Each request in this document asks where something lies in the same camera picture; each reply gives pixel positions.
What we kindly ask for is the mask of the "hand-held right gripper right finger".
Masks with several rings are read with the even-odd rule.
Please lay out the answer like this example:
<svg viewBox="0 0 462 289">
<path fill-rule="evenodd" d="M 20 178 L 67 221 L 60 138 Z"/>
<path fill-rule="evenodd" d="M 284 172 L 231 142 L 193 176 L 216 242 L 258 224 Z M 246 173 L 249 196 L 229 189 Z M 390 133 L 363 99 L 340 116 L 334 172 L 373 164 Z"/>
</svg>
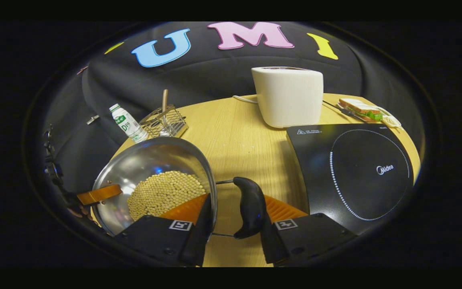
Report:
<svg viewBox="0 0 462 289">
<path fill-rule="evenodd" d="M 357 238 L 326 214 L 309 215 L 271 196 L 264 198 L 266 216 L 260 234 L 267 264 L 304 267 Z"/>
</svg>

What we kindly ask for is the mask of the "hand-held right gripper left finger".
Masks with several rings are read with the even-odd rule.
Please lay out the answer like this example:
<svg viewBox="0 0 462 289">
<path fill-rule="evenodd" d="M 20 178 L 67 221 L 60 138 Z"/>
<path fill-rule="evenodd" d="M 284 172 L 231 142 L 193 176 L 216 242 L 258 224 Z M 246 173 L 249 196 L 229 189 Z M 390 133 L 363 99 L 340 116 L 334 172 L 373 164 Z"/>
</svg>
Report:
<svg viewBox="0 0 462 289">
<path fill-rule="evenodd" d="M 114 238 L 166 266 L 201 267 L 213 231 L 212 200 L 209 195 L 204 197 L 196 222 L 143 216 Z"/>
</svg>

